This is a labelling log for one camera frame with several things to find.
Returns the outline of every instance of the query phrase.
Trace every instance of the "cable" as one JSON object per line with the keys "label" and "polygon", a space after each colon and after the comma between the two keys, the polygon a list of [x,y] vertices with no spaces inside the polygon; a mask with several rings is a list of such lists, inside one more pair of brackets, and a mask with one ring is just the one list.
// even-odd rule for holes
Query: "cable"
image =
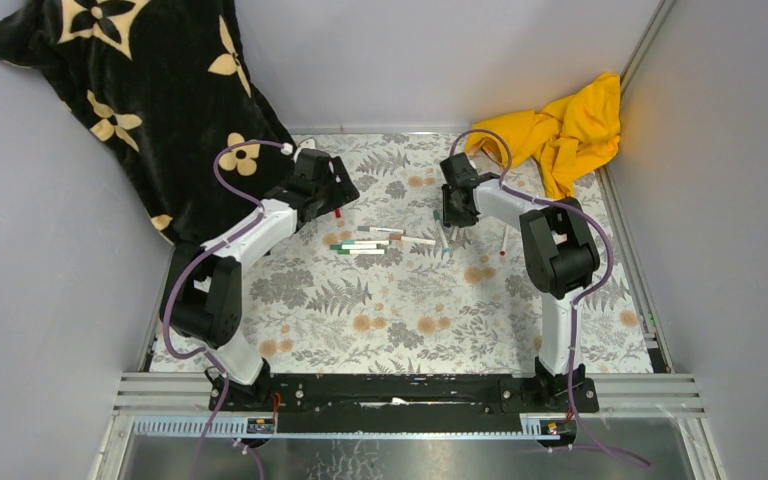
{"label": "cable", "polygon": [[[232,446],[237,446],[238,442],[239,440],[234,441],[234,445]],[[266,472],[264,472],[263,470],[263,460],[260,458],[260,455],[257,454],[257,451],[254,448],[244,443],[243,455],[249,455],[249,454],[251,454],[251,456],[254,458],[254,463],[255,465],[257,465],[257,471],[260,474],[260,480],[264,480],[266,478]]]}
{"label": "cable", "polygon": [[499,177],[499,188],[509,193],[515,197],[521,198],[523,200],[536,203],[538,205],[544,205],[549,207],[557,207],[566,210],[567,212],[570,212],[574,215],[578,215],[581,217],[584,221],[586,221],[590,226],[593,227],[594,230],[599,234],[599,237],[602,239],[602,243],[605,245],[605,253],[607,256],[607,266],[605,268],[605,274],[602,275],[602,278],[599,279],[598,282],[591,285],[589,288],[585,289],[583,292],[578,294],[575,298],[572,299],[572,302],[570,302],[570,306],[572,308],[572,315],[570,318],[571,323],[571,339],[570,339],[570,346],[569,346],[569,370],[567,373],[567,395],[569,396],[569,406],[570,410],[572,411],[573,417],[575,417],[576,422],[579,425],[579,428],[581,431],[583,431],[588,437],[590,437],[590,440],[595,445],[574,445],[572,447],[573,450],[588,450],[588,451],[598,451],[601,450],[605,452],[606,454],[610,455],[611,457],[614,457],[615,459],[619,460],[620,462],[629,465],[631,467],[639,468],[646,471],[652,471],[655,469],[655,467],[652,465],[652,463],[647,460],[646,458],[617,447],[610,447],[599,441],[598,438],[596,438],[593,433],[584,425],[584,422],[581,419],[581,415],[578,412],[578,407],[575,405],[575,397],[573,395],[573,385],[572,385],[572,377],[573,372],[575,371],[575,346],[576,346],[576,336],[578,333],[578,304],[581,302],[581,300],[586,297],[587,295],[590,295],[591,293],[595,292],[599,288],[601,288],[605,283],[608,282],[608,279],[611,277],[611,273],[614,270],[614,250],[611,247],[611,239],[608,237],[607,232],[605,232],[605,229],[602,228],[599,223],[593,219],[590,215],[584,213],[582,210],[579,210],[573,206],[567,205],[565,203],[559,203],[554,202],[552,200],[547,200],[544,198],[538,198],[538,197],[532,197],[531,195],[528,195],[527,193],[520,192],[518,190],[514,190],[513,188],[508,187],[505,185],[505,176],[507,176],[508,172],[511,170],[511,165],[513,165],[513,152],[511,152],[511,147],[508,145],[508,142],[505,141],[504,138],[502,138],[501,135],[498,133],[487,130],[484,128],[473,128],[470,130],[467,130],[463,132],[462,134],[458,135],[458,137],[455,139],[455,141],[452,143],[452,148],[449,150],[449,156],[453,156],[455,154],[455,148],[457,147],[458,142],[465,136],[472,134],[472,133],[486,133],[488,135],[493,136],[496,138],[504,147],[505,153],[508,155],[507,161],[503,161],[504,169],[502,170],[502,175]]}
{"label": "cable", "polygon": [[[211,425],[213,425],[213,420],[216,418],[216,415],[219,413],[219,410],[222,409],[222,404],[225,402],[225,397],[228,396],[228,390],[231,387],[231,380],[228,378],[228,372],[225,370],[225,367],[223,367],[222,364],[219,362],[219,360],[216,357],[214,357],[213,354],[211,354],[205,347],[198,347],[186,353],[181,353],[175,349],[175,346],[172,345],[172,337],[170,334],[170,328],[172,325],[172,308],[175,305],[175,299],[178,298],[178,292],[181,291],[181,288],[184,287],[184,283],[186,283],[187,278],[189,278],[189,276],[193,273],[193,270],[195,270],[196,267],[198,267],[199,264],[201,264],[201,262],[203,262],[205,259],[207,259],[211,255],[215,254],[219,250],[222,250],[223,248],[227,247],[230,242],[233,242],[234,240],[250,232],[254,227],[257,226],[258,223],[260,223],[263,220],[263,203],[261,203],[261,201],[258,200],[257,198],[249,195],[246,192],[243,192],[242,190],[235,188],[233,185],[228,183],[224,178],[222,178],[222,173],[219,171],[219,160],[222,158],[223,155],[231,152],[236,148],[245,147],[247,145],[266,145],[266,146],[282,149],[282,151],[285,148],[285,144],[278,143],[278,142],[271,142],[268,140],[248,140],[246,142],[231,145],[228,148],[223,149],[221,152],[219,152],[216,155],[216,158],[213,160],[213,175],[216,176],[216,179],[219,181],[219,183],[223,187],[228,189],[231,193],[255,204],[255,207],[258,210],[257,217],[255,217],[254,221],[246,224],[236,232],[232,233],[224,241],[218,242],[216,245],[206,249],[201,255],[193,259],[193,261],[190,262],[184,268],[184,271],[181,272],[181,275],[179,275],[178,278],[175,280],[175,284],[172,286],[172,290],[169,292],[169,297],[167,297],[167,300],[166,300],[166,308],[163,310],[163,328],[162,328],[163,343],[166,346],[166,350],[169,352],[169,355],[171,355],[173,358],[176,358],[178,360],[186,360],[188,358],[192,358],[198,355],[199,353],[204,353],[205,357],[207,357],[210,363],[212,363],[216,367],[216,369],[219,370],[220,374],[225,379],[224,386],[222,387],[222,393],[219,395],[219,398],[216,400],[216,405],[213,407],[213,411],[210,412],[210,416],[207,419],[207,423],[205,423],[204,429],[202,429],[201,435],[199,436],[198,445],[196,446],[195,457],[193,458],[193,469],[192,469],[193,480],[195,480],[196,478],[196,470],[198,467],[199,455],[201,454],[201,449],[202,449],[202,445],[204,444],[204,439],[207,437],[207,432],[210,431]],[[263,473],[263,464],[262,462],[260,462],[260,458],[256,454],[253,456],[255,458],[255,461],[258,464],[258,470],[260,471],[260,479],[263,480],[265,478]]]}

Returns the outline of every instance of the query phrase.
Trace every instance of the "red wire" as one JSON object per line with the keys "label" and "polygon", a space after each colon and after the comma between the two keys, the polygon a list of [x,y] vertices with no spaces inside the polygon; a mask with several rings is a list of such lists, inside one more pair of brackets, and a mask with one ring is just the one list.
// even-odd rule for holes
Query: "red wire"
{"label": "red wire", "polygon": [[278,407],[281,406],[281,394],[275,392],[272,394],[272,401],[274,403],[272,407],[272,423],[275,423],[275,416],[278,415]]}

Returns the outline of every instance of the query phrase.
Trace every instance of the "black blanket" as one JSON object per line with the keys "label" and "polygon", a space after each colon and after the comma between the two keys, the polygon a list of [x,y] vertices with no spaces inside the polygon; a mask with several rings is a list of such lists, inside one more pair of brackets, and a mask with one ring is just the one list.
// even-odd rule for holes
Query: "black blanket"
{"label": "black blanket", "polygon": [[[253,210],[213,177],[220,150],[292,142],[242,52],[233,0],[28,0],[0,21],[0,59],[42,72],[176,243],[216,237]],[[292,161],[249,146],[220,165],[232,185],[262,197]]]}

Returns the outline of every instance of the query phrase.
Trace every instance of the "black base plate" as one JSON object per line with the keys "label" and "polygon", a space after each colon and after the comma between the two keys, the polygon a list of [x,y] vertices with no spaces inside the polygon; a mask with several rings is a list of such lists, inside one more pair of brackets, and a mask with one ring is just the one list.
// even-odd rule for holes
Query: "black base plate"
{"label": "black base plate", "polygon": [[[221,379],[214,388],[222,388]],[[246,388],[232,387],[222,410],[270,412],[278,393],[281,433],[512,432],[521,428],[520,413],[563,418],[569,410],[566,392],[540,403],[536,378],[511,375],[269,374],[257,386],[270,392],[264,402],[252,402]],[[505,391],[511,392],[507,399]],[[599,410],[592,380],[584,379],[574,395],[580,412]],[[211,398],[211,409],[215,402]]]}

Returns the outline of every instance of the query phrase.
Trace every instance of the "yellow flower print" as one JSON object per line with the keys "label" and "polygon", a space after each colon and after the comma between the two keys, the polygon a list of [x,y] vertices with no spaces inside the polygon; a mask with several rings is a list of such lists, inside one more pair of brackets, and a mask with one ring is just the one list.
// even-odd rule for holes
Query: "yellow flower print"
{"label": "yellow flower print", "polygon": [[61,0],[58,43],[95,37],[131,58],[131,26],[149,0]]}
{"label": "yellow flower print", "polygon": [[236,73],[240,77],[240,82],[242,82],[243,88],[246,89],[246,93],[251,97],[249,80],[243,71],[243,64],[240,62],[237,49],[234,48],[234,41],[231,39],[231,33],[228,32],[228,25],[225,24],[225,19],[221,15],[219,16],[219,38],[222,40],[222,46],[225,47],[227,53],[216,57],[216,60],[210,64],[210,68],[207,71],[217,75],[233,75]]}
{"label": "yellow flower print", "polygon": [[93,107],[93,111],[99,116],[100,120],[96,123],[90,131],[98,137],[102,142],[110,140],[114,134],[121,138],[125,143],[131,146],[136,151],[140,151],[137,146],[137,142],[128,133],[128,130],[133,130],[143,124],[140,117],[133,113],[118,114],[113,111],[109,106],[99,102],[95,98],[95,94],[87,91],[87,100]]}
{"label": "yellow flower print", "polygon": [[[245,142],[239,133],[232,133],[228,135],[228,146],[237,145],[238,143]],[[222,170],[230,172],[237,169],[237,172],[244,177],[254,174],[257,171],[257,162],[255,159],[260,156],[260,145],[246,145],[244,147],[237,147],[230,152],[222,155],[219,159],[219,167]]]}
{"label": "yellow flower print", "polygon": [[168,227],[170,223],[172,223],[172,217],[166,214],[151,217],[151,224],[154,225],[154,228],[158,231],[166,230],[166,227]]}

